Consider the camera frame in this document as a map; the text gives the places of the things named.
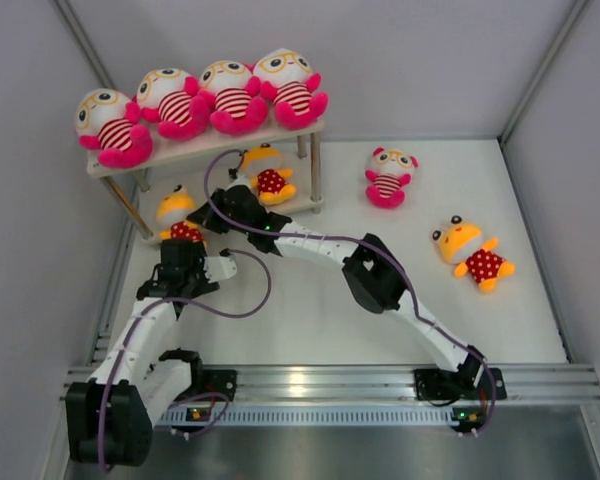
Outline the orange plush top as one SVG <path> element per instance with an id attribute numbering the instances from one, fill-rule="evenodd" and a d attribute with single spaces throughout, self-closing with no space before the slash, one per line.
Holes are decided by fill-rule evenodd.
<path id="1" fill-rule="evenodd" d="M 297 189 L 290 182 L 291 168 L 285 168 L 282 153 L 268 143 L 244 151 L 241 171 L 249 178 L 261 204 L 280 205 L 292 199 Z"/>

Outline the orange plush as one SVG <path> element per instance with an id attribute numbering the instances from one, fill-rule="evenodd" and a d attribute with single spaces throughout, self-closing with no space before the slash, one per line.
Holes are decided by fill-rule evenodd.
<path id="1" fill-rule="evenodd" d="M 282 153 L 268 143 L 244 151 L 241 171 L 249 178 L 261 204 L 280 205 L 292 199 L 297 189 L 290 182 L 291 168 L 285 168 Z"/>
<path id="2" fill-rule="evenodd" d="M 159 239 L 187 240 L 192 243 L 206 244 L 198 225 L 188 219 L 196 209 L 195 202 L 188 190 L 178 184 L 159 203 L 155 218 L 160 227 Z"/>
<path id="3" fill-rule="evenodd" d="M 501 279 L 516 272 L 515 264 L 496 252 L 499 239 L 487 237 L 479 226 L 459 215 L 445 228 L 435 229 L 431 239 L 453 275 L 469 276 L 482 293 L 493 292 Z"/>

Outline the orange plush bottom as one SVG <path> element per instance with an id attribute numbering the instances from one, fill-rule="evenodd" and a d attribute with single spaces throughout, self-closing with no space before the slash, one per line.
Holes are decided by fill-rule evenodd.
<path id="1" fill-rule="evenodd" d="M 192 243 L 206 244 L 198 225 L 188 219 L 196 209 L 195 202 L 188 190 L 178 184 L 159 203 L 155 218 L 160 227 L 159 239 L 187 240 Z"/>

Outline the pink panda plush face down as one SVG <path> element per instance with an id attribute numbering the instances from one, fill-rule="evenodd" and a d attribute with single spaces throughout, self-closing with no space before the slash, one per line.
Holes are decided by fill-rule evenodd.
<path id="1" fill-rule="evenodd" d="M 210 125 L 210 107 L 198 95 L 197 79 L 185 70 L 163 67 L 148 72 L 135 95 L 144 120 L 172 141 L 187 141 Z"/>

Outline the pink panda plush with glasses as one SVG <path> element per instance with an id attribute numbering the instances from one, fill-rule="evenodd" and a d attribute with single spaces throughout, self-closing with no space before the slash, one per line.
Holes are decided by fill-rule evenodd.
<path id="1" fill-rule="evenodd" d="M 285 129 L 304 129 L 326 112 L 329 96 L 319 91 L 322 77 L 302 54 L 279 48 L 259 59 L 253 74 L 260 80 L 260 95 Z"/>

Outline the pink panda plush top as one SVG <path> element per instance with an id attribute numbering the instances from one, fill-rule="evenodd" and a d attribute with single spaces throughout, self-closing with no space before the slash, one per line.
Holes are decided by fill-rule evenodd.
<path id="1" fill-rule="evenodd" d="M 369 185 L 366 198 L 375 207 L 395 209 L 406 198 L 404 188 L 411 183 L 420 164 L 417 158 L 402 150 L 377 147 L 372 152 L 365 177 Z"/>

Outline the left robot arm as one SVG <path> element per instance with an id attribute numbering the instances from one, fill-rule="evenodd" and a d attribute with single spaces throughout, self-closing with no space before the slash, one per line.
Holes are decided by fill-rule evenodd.
<path id="1" fill-rule="evenodd" d="M 219 289 L 202 242 L 166 240 L 160 262 L 136 293 L 132 314 L 100 367 L 65 396 L 70 458 L 98 465 L 139 466 L 152 440 L 154 416 L 140 383 L 184 305 Z"/>

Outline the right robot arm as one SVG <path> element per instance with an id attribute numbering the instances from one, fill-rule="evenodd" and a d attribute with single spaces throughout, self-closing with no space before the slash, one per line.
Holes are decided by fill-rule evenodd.
<path id="1" fill-rule="evenodd" d="M 471 396 L 484 378 L 496 385 L 479 350 L 425 316 L 427 310 L 406 271 L 379 237 L 366 234 L 355 239 L 315 232 L 288 216 L 266 210 L 243 185 L 216 190 L 188 219 L 218 234 L 241 232 L 262 253 L 340 270 L 359 306 L 407 326 L 446 374 L 448 388 L 455 395 Z"/>

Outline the white two-tier shelf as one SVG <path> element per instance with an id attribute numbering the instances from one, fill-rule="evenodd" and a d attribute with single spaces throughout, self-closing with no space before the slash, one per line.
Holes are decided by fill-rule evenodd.
<path id="1" fill-rule="evenodd" d="M 325 120 L 320 118 L 309 127 L 288 131 L 270 120 L 259 130 L 244 136 L 230 137 L 207 131 L 186 142 L 154 140 L 154 152 L 145 163 L 132 169 L 109 169 L 97 161 L 97 154 L 87 154 L 87 173 L 103 182 L 147 244 L 159 242 L 155 208 L 169 187 L 181 184 L 200 206 L 206 202 L 204 176 L 209 164 L 219 154 L 231 149 L 245 150 L 269 143 L 273 146 L 290 142 L 292 149 L 283 153 L 284 162 L 294 171 L 296 196 L 273 208 L 290 215 L 322 209 L 321 134 Z"/>

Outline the left black mount plate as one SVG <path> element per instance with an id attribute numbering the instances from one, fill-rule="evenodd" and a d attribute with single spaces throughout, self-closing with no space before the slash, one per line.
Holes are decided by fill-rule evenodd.
<path id="1" fill-rule="evenodd" d="M 237 390 L 237 380 L 236 370 L 204 369 L 193 374 L 191 385 L 178 395 L 176 400 L 185 401 L 196 395 L 208 393 L 215 399 L 220 399 L 220 395 L 224 395 L 232 401 Z"/>

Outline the black mount plate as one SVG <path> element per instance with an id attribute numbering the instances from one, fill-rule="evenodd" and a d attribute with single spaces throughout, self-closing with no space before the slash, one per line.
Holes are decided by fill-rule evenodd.
<path id="1" fill-rule="evenodd" d="M 215 399 L 220 399 L 220 395 L 224 395 L 232 401 L 237 390 L 237 380 L 236 370 L 204 369 L 193 374 L 191 385 L 178 395 L 176 400 L 185 401 L 196 395 L 208 393 Z"/>
<path id="2" fill-rule="evenodd" d="M 478 383 L 462 378 L 459 373 L 437 368 L 421 368 L 414 371 L 416 397 L 421 401 L 434 403 L 452 400 L 484 400 L 495 397 L 508 398 L 505 382 L 500 369 L 492 368 L 491 374 L 483 372 Z"/>

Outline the wall corner metal strip left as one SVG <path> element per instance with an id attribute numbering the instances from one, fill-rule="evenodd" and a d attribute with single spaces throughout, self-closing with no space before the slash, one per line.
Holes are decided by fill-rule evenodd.
<path id="1" fill-rule="evenodd" d="M 71 2 L 68 0 L 52 0 L 51 4 L 56 9 L 61 22 L 76 44 L 89 70 L 97 79 L 98 85 L 109 89 L 116 89 L 116 82 L 97 52 Z"/>

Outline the wall corner metal strip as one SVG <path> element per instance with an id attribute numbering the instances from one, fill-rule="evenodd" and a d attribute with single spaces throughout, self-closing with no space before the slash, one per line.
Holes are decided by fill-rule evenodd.
<path id="1" fill-rule="evenodd" d="M 52 0 L 51 4 L 56 9 L 61 22 L 76 44 L 89 70 L 97 79 L 98 85 L 109 89 L 116 89 L 116 82 L 97 52 L 71 2 L 68 0 Z"/>
<path id="2" fill-rule="evenodd" d="M 592 1 L 590 0 L 576 0 L 570 3 L 564 19 L 560 22 L 556 33 L 551 37 L 551 41 L 544 50 L 540 62 L 534 69 L 522 95 L 508 116 L 501 133 L 498 135 L 498 144 L 500 146 L 506 145 L 510 140 L 591 4 Z"/>

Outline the right black mount plate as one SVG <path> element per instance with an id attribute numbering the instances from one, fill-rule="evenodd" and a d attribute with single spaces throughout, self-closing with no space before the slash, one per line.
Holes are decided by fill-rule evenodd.
<path id="1" fill-rule="evenodd" d="M 491 374 L 483 372 L 478 383 L 462 378 L 459 373 L 437 368 L 421 368 L 414 371 L 416 397 L 421 401 L 434 403 L 452 400 L 484 400 L 495 397 L 508 398 L 505 382 L 500 369 L 492 368 Z"/>

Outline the aluminium rail base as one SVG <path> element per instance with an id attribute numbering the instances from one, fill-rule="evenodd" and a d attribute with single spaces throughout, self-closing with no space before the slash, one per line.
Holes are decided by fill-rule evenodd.
<path id="1" fill-rule="evenodd" d="M 258 405 L 412 403 L 416 365 L 232 365 L 236 403 Z M 600 403 L 600 381 L 583 364 L 500 364 L 504 405 Z"/>

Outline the wall corner metal strip right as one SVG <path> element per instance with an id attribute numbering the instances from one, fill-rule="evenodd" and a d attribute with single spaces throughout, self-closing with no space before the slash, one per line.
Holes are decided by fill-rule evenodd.
<path id="1" fill-rule="evenodd" d="M 551 41 L 544 50 L 540 62 L 534 69 L 522 95 L 508 116 L 501 133 L 498 135 L 498 144 L 500 146 L 506 145 L 510 140 L 591 4 L 592 1 L 590 0 L 576 0 L 570 3 L 564 19 L 560 22 L 556 33 L 551 37 Z"/>

